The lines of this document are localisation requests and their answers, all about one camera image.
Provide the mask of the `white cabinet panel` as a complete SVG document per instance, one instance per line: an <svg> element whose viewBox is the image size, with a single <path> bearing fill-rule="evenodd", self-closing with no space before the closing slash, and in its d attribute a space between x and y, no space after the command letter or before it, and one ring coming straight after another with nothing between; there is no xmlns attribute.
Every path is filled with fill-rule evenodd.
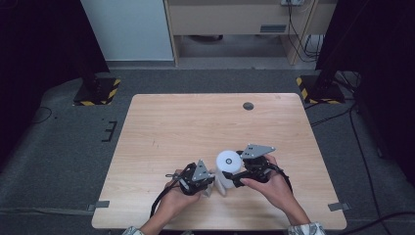
<svg viewBox="0 0 415 235"><path fill-rule="evenodd" d="M81 0L107 61L172 61L163 0Z"/></svg>

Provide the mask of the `light wooden desk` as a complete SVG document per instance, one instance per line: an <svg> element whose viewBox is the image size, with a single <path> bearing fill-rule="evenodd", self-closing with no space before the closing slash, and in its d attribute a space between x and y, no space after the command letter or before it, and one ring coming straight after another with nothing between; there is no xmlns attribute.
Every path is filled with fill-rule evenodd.
<svg viewBox="0 0 415 235"><path fill-rule="evenodd" d="M281 0L163 0L173 57L178 39L188 35L266 35L281 38L293 65L309 35L326 33L339 0L305 0L281 6Z"/></svg>

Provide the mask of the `person's right hand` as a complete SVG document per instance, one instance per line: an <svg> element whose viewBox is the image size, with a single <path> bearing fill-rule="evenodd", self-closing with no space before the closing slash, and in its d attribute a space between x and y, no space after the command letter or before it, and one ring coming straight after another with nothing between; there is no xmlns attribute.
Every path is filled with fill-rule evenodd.
<svg viewBox="0 0 415 235"><path fill-rule="evenodd" d="M284 177L274 169L267 173L267 177L266 183L250 178L242 178L241 182L261 193L271 205L284 212L286 216L293 217L297 213L299 204Z"/></svg>

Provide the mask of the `white cylinder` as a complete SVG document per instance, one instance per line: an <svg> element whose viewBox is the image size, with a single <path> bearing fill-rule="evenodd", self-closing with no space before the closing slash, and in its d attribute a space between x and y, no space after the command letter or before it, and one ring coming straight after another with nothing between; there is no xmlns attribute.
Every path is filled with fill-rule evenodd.
<svg viewBox="0 0 415 235"><path fill-rule="evenodd" d="M218 154L215 161L215 171L216 172L229 172L236 174L240 171L242 167L242 160L240 156L235 151L222 151ZM226 178L224 181L225 188L230 189L234 188L234 183L232 180Z"/></svg>

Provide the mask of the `person's left hand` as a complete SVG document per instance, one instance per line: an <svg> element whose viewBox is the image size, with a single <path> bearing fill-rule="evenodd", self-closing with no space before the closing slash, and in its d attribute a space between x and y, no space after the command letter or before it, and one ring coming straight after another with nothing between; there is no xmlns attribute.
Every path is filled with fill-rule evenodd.
<svg viewBox="0 0 415 235"><path fill-rule="evenodd" d="M187 207L197 203L202 196L200 192L192 196L183 194L173 179L167 182L165 187L170 187L170 190L161 198L157 213L169 219L177 217Z"/></svg>

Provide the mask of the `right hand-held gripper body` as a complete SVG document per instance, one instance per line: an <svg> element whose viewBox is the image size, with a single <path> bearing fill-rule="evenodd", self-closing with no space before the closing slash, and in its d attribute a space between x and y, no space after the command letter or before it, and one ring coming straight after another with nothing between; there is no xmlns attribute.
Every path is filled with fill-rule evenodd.
<svg viewBox="0 0 415 235"><path fill-rule="evenodd" d="M240 155L246 169L242 173L242 178L254 179L261 183L267 182L267 173L277 166L271 164L265 155L274 151L274 147L249 144Z"/></svg>

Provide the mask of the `black curtain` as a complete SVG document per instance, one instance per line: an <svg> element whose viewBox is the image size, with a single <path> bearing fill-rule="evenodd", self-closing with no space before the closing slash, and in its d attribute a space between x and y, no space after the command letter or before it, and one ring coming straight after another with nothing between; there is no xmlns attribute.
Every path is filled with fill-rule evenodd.
<svg viewBox="0 0 415 235"><path fill-rule="evenodd" d="M360 74L366 123L415 187L415 0L338 0L316 67Z"/></svg>
<svg viewBox="0 0 415 235"><path fill-rule="evenodd" d="M81 77L98 94L107 69L80 0L0 0L0 168L48 89Z"/></svg>

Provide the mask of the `black yellow striped stand base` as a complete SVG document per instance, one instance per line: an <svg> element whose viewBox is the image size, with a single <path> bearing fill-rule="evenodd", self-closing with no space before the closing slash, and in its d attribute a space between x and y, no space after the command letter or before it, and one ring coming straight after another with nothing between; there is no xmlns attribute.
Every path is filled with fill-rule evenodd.
<svg viewBox="0 0 415 235"><path fill-rule="evenodd" d="M75 106L108 105L112 102L120 85L118 78L97 78L96 85L88 88L83 83L73 98Z"/></svg>
<svg viewBox="0 0 415 235"><path fill-rule="evenodd" d="M301 75L296 78L301 97L307 104L341 104L345 96L339 85L318 75Z"/></svg>

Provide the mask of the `white cloth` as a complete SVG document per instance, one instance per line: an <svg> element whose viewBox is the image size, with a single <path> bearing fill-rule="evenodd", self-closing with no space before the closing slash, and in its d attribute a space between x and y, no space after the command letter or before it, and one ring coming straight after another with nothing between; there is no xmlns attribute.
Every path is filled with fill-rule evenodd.
<svg viewBox="0 0 415 235"><path fill-rule="evenodd" d="M210 169L208 171L208 173L209 173L210 176L215 176L215 181L213 183L211 183L212 186L213 186L212 191L216 190L222 197L225 197L227 189L225 188L224 181L226 180L226 178L224 177L223 173L221 171L216 172L213 169ZM204 197L209 198L210 195L211 194L204 194L204 192L203 192Z"/></svg>

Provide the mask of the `grey tape piece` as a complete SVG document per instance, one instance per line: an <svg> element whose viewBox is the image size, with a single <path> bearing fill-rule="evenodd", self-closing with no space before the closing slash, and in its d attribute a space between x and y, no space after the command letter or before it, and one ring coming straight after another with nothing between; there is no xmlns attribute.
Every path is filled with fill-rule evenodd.
<svg viewBox="0 0 415 235"><path fill-rule="evenodd" d="M94 212L95 209L108 208L109 205L110 205L110 201L97 201L94 204L88 205L86 209L88 212Z"/></svg>
<svg viewBox="0 0 415 235"><path fill-rule="evenodd" d="M328 208L331 212L348 211L350 209L350 205L348 203L333 203L329 204Z"/></svg>

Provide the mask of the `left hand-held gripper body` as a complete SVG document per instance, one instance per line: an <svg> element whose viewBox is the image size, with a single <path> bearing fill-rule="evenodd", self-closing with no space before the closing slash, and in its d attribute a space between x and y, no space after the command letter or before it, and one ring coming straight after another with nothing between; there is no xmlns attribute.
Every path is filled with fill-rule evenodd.
<svg viewBox="0 0 415 235"><path fill-rule="evenodd" d="M195 195L208 187L207 180L212 177L203 160L188 164L179 174L178 181L181 191L188 196Z"/></svg>

